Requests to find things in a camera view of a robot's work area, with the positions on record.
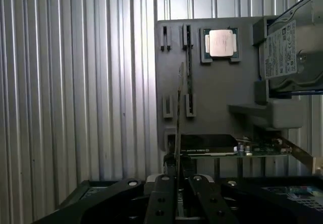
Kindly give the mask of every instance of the screw hole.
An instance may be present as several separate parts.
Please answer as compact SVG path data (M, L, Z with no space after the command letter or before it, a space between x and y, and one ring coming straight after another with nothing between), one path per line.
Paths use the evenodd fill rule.
M221 211L221 210L219 210L219 211L217 212L217 215L218 215L218 216L223 217L223 216L224 216L224 212L223 212L223 211Z
M135 185L137 185L137 183L138 183L137 181L129 181L128 185L129 186L135 186Z
M162 178L161 178L162 180L169 180L170 179L170 177L168 177L168 176L166 176L166 175L164 175L164 176L162 176Z
M156 215L162 216L162 215L164 215L164 212L162 210L158 210L158 211L156 211Z

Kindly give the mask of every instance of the black plastic bracket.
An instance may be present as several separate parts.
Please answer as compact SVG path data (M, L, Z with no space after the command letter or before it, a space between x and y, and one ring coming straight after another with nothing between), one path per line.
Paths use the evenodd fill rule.
M323 213L312 208L306 208L285 196L280 196L270 191L262 189L260 186L246 182L243 179L222 180L222 186L229 188L231 193L238 192L242 195L253 196L256 199L266 201L273 206L292 213L297 224L301 223L321 223Z
M161 51L165 50L165 46L167 50L172 49L172 31L169 26L162 26L159 32L159 48Z
M267 39L268 24L270 21L273 21L275 18L277 18L277 16L262 17L258 22L253 24L253 26L252 26L252 31L253 31L252 45L257 46Z
M219 184L211 184L203 175L188 178L194 195L200 203L207 223L239 223L221 196Z
M81 199L63 209L37 220L36 224L92 223L96 219L113 218L123 206L133 198L143 194L143 184L139 179L121 180L105 190Z
M186 117L195 117L196 116L196 94L185 95L185 108L186 108Z
M193 44L191 44L191 41L188 42L188 38L187 38L187 33L190 33L190 25L183 25L181 28L180 28L180 42L181 42L181 48L183 50L186 50L187 49L187 45L190 44L191 45L191 48L193 47Z
M173 116L173 96L171 94L163 96L163 117L173 118Z
M176 209L175 178L159 175L154 190L150 194L145 224L165 224L175 222Z

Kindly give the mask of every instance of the white label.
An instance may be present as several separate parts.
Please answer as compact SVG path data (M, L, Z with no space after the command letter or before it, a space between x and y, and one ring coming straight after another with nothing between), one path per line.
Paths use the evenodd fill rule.
M267 37L264 43L265 78L297 73L296 21L292 21Z

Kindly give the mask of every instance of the computer component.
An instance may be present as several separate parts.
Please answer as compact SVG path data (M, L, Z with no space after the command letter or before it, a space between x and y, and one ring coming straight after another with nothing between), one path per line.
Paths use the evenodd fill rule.
M199 31L201 63L212 63L220 58L229 58L230 62L241 60L238 28L200 28Z
M259 46L260 76L270 93L314 94L323 89L323 0L302 0L269 23Z
M238 146L237 140L227 134L182 135L181 153L186 155L232 155ZM170 148L174 146L174 135L168 136Z

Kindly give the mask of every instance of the hard drive label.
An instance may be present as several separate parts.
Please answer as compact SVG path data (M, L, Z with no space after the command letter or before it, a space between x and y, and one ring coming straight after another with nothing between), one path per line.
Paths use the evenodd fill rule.
M265 78L297 73L296 21L271 33L264 43Z

